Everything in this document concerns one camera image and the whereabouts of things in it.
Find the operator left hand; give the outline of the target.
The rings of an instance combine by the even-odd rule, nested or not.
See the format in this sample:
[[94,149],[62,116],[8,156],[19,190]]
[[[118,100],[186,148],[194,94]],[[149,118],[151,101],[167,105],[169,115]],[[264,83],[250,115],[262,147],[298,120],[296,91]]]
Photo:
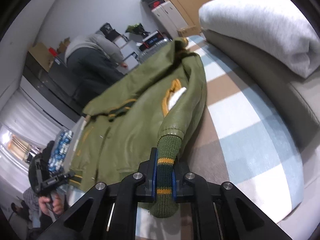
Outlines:
[[56,215],[59,216],[64,213],[64,203],[58,193],[53,192],[51,194],[51,197],[46,197],[46,196],[39,197],[39,207],[40,207],[42,213],[49,216],[49,209],[47,207],[47,204],[52,205],[52,207],[50,209]]

